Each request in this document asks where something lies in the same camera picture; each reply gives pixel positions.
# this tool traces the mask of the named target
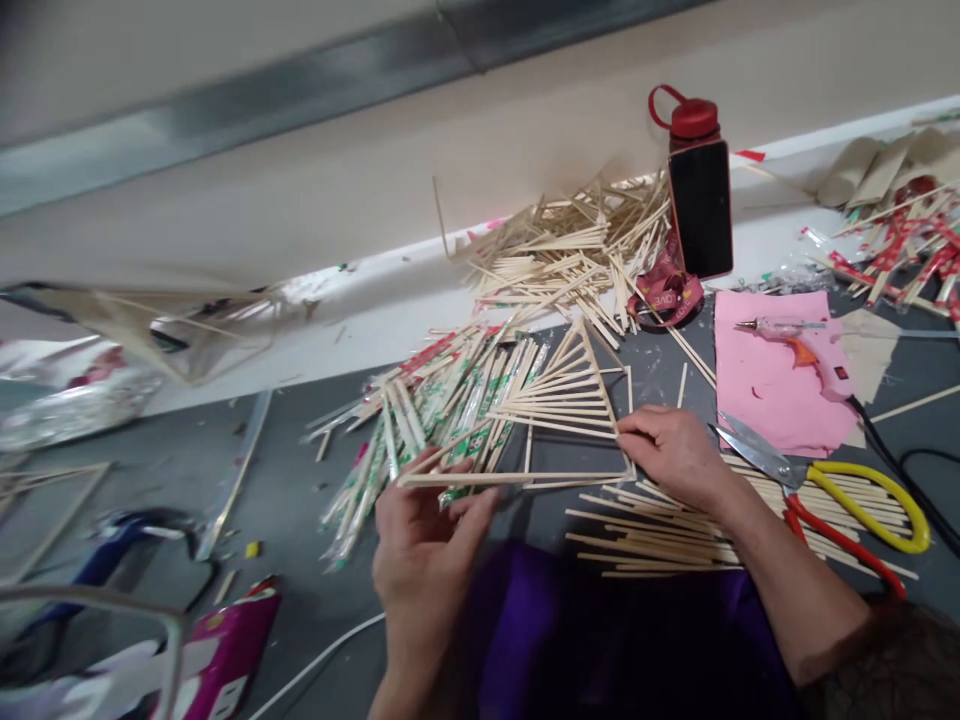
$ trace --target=pink paper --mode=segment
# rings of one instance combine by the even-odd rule
[[[717,293],[717,410],[743,420],[784,454],[825,458],[850,435],[856,413],[820,394],[816,368],[794,367],[792,347],[735,327],[777,315],[828,319],[827,294]]]

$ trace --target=orange glue gun trigger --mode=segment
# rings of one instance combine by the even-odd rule
[[[802,342],[796,338],[788,338],[787,342],[793,346],[793,351],[796,353],[796,361],[794,367],[806,367],[807,365],[816,365],[817,356],[814,355],[810,348],[804,345]]]

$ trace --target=hot glue gun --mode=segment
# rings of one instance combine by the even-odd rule
[[[847,358],[836,344],[843,334],[839,320],[810,322],[799,317],[762,317],[737,323],[765,340],[785,342],[796,353],[796,365],[815,365],[823,389],[820,394],[832,402],[842,402],[853,395],[853,381],[847,372]]]

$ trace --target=white wall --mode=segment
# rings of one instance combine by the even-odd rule
[[[0,145],[45,137],[429,8],[432,0],[25,0]]]
[[[0,283],[253,287],[654,169],[658,82],[745,148],[960,91],[956,0],[723,0],[0,222]]]

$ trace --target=person's left hand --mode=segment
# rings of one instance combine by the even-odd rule
[[[436,452],[427,448],[413,462]],[[466,472],[470,465],[466,461],[444,472]],[[394,667],[430,671],[439,666],[496,510],[496,488],[455,500],[441,512],[442,491],[393,484],[377,501],[380,544],[373,557],[373,586],[386,613],[388,663]]]

